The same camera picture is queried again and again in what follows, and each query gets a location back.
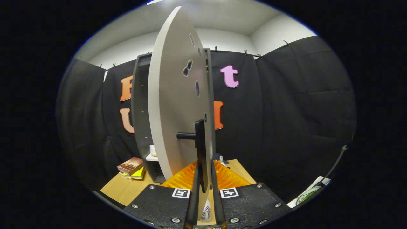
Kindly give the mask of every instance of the yellow book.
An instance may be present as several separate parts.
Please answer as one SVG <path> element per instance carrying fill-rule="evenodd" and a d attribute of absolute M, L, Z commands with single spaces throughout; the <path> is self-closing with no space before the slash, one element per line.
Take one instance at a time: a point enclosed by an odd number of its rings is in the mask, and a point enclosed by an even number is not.
<path fill-rule="evenodd" d="M 131 178 L 131 179 L 137 179 L 137 180 L 142 180 L 144 177 L 144 173 L 146 172 L 146 170 L 144 169 L 144 166 L 141 167 L 141 169 L 139 169 L 137 172 L 135 172 L 133 175 L 129 175 L 127 173 L 124 172 L 119 172 L 120 175 L 122 175 L 125 178 Z"/>

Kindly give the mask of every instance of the orange letter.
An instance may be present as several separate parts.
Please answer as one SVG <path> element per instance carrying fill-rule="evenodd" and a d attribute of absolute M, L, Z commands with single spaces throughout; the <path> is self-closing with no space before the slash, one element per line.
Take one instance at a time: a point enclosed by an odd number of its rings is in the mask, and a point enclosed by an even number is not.
<path fill-rule="evenodd" d="M 213 106 L 215 112 L 215 130 L 220 130 L 223 128 L 223 124 L 221 123 L 221 106 L 223 106 L 223 102 L 213 101 Z"/>
<path fill-rule="evenodd" d="M 129 108 L 120 109 L 120 113 L 122 114 L 123 126 L 125 127 L 125 130 L 131 134 L 134 134 L 134 128 L 130 125 L 129 112 L 130 112 Z"/>
<path fill-rule="evenodd" d="M 131 98 L 131 93 L 130 89 L 132 88 L 133 84 L 131 83 L 131 80 L 133 79 L 133 76 L 126 77 L 122 79 L 122 97 L 120 97 L 120 101 L 125 101 Z"/>

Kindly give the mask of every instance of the ceiling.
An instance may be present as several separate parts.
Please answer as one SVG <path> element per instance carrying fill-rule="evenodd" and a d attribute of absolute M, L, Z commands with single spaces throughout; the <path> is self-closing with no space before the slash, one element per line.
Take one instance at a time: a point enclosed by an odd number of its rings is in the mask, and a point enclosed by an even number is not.
<path fill-rule="evenodd" d="M 75 56 L 88 61 L 113 45 L 158 32 L 177 6 L 185 7 L 195 28 L 224 30 L 246 36 L 281 14 L 255 0 L 164 0 L 143 5 L 111 22 L 92 36 Z"/>

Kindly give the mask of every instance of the green object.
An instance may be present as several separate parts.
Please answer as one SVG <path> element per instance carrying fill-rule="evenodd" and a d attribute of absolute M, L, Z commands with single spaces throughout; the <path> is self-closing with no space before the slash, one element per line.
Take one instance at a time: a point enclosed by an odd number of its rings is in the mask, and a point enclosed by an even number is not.
<path fill-rule="evenodd" d="M 312 194 L 314 194 L 318 189 L 320 189 L 321 186 L 315 186 L 306 191 L 303 195 L 301 195 L 298 200 L 297 200 L 297 205 L 302 203 L 304 200 L 306 200 L 308 197 L 310 197 Z"/>

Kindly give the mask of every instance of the ceiling light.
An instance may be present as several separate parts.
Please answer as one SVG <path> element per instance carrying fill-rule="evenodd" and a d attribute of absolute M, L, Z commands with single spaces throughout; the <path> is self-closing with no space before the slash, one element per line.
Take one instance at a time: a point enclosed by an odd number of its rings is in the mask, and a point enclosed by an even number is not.
<path fill-rule="evenodd" d="M 161 1 L 164 1 L 164 0 L 153 0 L 151 2 L 148 2 L 147 5 L 151 5 L 151 4 L 154 4 L 154 3 L 157 3 L 157 2 L 161 2 Z"/>

